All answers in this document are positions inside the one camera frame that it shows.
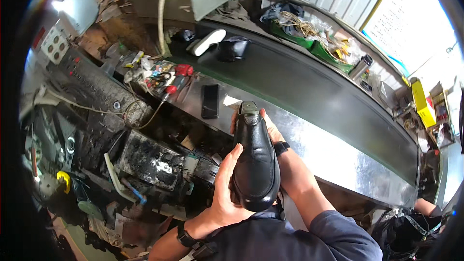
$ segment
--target dark blue shirt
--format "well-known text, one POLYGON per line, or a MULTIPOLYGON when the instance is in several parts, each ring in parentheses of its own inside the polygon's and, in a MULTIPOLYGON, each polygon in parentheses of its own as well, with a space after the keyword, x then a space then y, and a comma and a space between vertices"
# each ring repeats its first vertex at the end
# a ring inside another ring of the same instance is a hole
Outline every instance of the dark blue shirt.
POLYGON ((207 260, 376 261, 382 251, 353 218, 329 210, 311 222, 309 232, 275 218, 249 219, 211 238, 217 253, 207 260))

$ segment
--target white shoe sole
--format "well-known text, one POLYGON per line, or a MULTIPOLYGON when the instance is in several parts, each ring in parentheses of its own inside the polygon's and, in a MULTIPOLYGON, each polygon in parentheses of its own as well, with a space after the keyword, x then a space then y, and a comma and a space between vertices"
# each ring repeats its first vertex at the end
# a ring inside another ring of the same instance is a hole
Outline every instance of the white shoe sole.
POLYGON ((202 55, 213 44, 221 42, 225 38, 225 35, 226 32, 224 29, 217 29, 210 32, 210 34, 201 39, 198 44, 191 49, 191 53, 196 56, 202 55))

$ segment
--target black smartphone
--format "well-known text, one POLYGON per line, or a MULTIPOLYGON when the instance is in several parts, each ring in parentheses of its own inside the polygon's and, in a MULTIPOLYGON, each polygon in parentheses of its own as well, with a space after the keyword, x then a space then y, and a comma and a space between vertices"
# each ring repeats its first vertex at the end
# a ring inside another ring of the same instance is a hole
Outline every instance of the black smartphone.
POLYGON ((201 117, 203 119, 216 119, 219 116, 219 85, 204 85, 202 98, 201 117))

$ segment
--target green tray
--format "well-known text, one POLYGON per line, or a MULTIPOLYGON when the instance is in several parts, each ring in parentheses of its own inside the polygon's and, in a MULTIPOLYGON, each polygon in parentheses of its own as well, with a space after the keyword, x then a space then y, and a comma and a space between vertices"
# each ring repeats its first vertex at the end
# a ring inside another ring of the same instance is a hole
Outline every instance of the green tray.
POLYGON ((299 46, 304 47, 305 49, 310 49, 314 42, 314 41, 307 41, 305 40, 304 37, 287 35, 275 21, 273 21, 270 24, 270 31, 276 36, 285 38, 295 44, 298 44, 299 46))
POLYGON ((310 49, 310 53, 315 55, 319 59, 326 61, 335 67, 338 67, 340 70, 342 70, 345 73, 349 73, 354 67, 354 65, 349 65, 349 64, 340 62, 337 58, 331 55, 326 49, 324 49, 322 44, 318 41, 314 41, 312 48, 310 49))

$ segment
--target black wristband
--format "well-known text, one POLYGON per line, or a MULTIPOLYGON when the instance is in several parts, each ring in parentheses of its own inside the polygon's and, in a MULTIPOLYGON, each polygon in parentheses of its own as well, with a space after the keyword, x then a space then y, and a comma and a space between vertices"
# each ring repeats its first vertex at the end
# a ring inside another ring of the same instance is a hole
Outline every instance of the black wristband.
POLYGON ((287 142, 279 141, 274 144, 275 156, 279 157, 282 153, 286 152, 290 148, 287 142))
POLYGON ((193 247, 195 244, 199 243, 200 240, 195 240, 184 230, 184 222, 180 223, 177 226, 177 240, 188 248, 193 247))

